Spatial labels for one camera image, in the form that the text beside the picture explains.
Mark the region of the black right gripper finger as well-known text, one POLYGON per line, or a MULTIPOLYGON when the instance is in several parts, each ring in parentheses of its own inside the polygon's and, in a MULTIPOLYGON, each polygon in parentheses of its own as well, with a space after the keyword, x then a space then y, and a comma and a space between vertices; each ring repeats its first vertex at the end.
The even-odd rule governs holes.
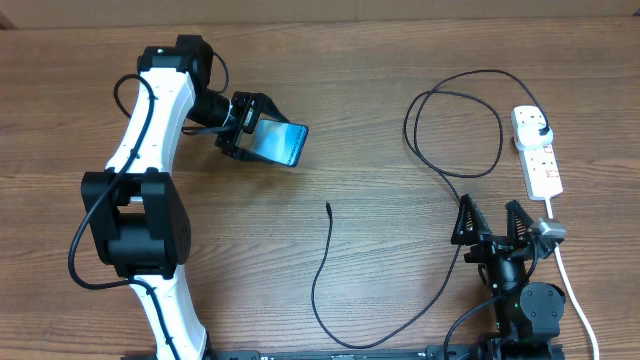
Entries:
POLYGON ((534 220, 517 200, 505 205, 507 218, 507 238, 515 246, 525 246, 529 241, 529 228, 534 220))
POLYGON ((460 199, 457 220, 451 236, 452 245, 471 246, 488 239, 491 229, 469 194, 460 199))

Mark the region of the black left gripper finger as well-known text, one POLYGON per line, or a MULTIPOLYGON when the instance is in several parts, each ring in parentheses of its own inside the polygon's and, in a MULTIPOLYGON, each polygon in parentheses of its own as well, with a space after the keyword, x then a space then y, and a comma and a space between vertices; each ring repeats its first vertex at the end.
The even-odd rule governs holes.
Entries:
POLYGON ((275 121, 288 123, 289 120, 286 116, 278 109, 274 101, 267 95, 263 96, 262 101, 262 112, 268 117, 274 119, 275 121))
POLYGON ((233 158, 235 160, 243 162, 261 162, 266 164, 273 164, 272 160, 243 148, 237 148, 235 154, 233 155, 233 158))

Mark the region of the smartphone with light blue screen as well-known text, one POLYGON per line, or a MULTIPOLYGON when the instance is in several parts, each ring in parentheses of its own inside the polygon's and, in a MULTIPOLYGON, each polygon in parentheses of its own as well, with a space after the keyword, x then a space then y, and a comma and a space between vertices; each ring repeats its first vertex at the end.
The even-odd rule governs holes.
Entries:
POLYGON ((308 133, 309 128, 301 124, 261 119, 249 151, 266 160, 296 167, 308 133))

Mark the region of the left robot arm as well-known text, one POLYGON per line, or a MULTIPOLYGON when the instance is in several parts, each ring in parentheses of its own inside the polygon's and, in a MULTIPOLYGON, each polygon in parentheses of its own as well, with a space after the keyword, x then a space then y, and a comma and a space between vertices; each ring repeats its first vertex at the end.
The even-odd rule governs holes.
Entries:
POLYGON ((75 267, 84 231, 99 259, 118 276, 100 289, 130 287, 156 340, 156 359, 212 359, 186 281, 191 225, 172 179, 182 135, 213 135, 222 152, 239 161, 297 165, 308 135, 264 93, 224 97, 209 86, 218 54, 200 35, 180 35, 175 45, 147 47, 133 78, 140 83, 127 130, 101 172, 85 173, 86 216, 68 255, 71 278, 92 290, 75 267))

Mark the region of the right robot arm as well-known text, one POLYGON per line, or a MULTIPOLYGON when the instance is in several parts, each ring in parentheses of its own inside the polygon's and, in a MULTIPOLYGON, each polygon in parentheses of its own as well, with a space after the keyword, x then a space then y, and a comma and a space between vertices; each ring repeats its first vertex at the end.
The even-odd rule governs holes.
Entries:
POLYGON ((505 204, 507 233, 492 233, 484 215, 468 194, 461 197, 451 243, 467 246, 464 261, 476 264, 490 298, 461 315, 443 342, 444 357, 452 355, 450 341, 466 320, 489 307, 496 329, 469 347, 471 359, 562 359, 562 347, 552 340, 560 334, 566 294, 560 287, 533 282, 541 259, 548 258, 566 237, 556 219, 532 219, 520 203, 505 204))

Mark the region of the white charger plug adapter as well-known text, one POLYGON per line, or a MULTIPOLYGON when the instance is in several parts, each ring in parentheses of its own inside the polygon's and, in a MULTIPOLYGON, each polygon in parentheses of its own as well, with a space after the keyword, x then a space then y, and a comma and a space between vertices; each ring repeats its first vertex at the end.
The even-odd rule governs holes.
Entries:
POLYGON ((554 133, 549 129, 541 133, 537 124, 517 123, 514 130, 515 146, 519 151, 530 151, 548 146, 553 142, 554 133))

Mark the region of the white power strip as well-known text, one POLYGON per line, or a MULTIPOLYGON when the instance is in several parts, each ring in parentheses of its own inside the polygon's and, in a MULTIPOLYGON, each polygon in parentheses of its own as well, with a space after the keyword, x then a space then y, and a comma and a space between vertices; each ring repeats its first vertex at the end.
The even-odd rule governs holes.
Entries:
MULTIPOLYGON (((546 127, 541 110, 532 105, 515 107, 511 112, 514 130, 517 123, 537 124, 540 130, 546 127)), ((528 197, 534 201, 551 199, 563 192, 558 164, 552 143, 530 151, 519 151, 528 197)))

